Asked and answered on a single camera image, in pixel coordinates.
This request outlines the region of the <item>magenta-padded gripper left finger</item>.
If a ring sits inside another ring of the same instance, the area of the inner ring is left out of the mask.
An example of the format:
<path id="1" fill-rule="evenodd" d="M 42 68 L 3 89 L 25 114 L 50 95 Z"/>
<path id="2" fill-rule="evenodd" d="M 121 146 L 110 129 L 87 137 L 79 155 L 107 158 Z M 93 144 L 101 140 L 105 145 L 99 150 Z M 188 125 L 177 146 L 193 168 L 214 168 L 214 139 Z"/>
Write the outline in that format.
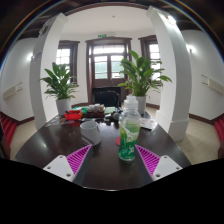
<path id="1" fill-rule="evenodd" d="M 68 156 L 57 156 L 44 170 L 81 186 L 92 155 L 92 145 L 87 145 Z"/>

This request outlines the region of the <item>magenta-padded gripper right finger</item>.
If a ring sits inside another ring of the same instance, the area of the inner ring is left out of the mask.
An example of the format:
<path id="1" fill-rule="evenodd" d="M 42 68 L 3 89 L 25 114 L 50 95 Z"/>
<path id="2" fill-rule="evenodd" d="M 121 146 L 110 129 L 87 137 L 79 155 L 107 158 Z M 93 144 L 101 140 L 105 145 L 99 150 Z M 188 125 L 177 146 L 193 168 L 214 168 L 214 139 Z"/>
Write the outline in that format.
<path id="1" fill-rule="evenodd" d="M 149 176 L 153 181 L 159 180 L 182 169 L 182 167 L 168 155 L 159 156 L 139 145 L 135 146 L 135 157 L 143 173 Z"/>

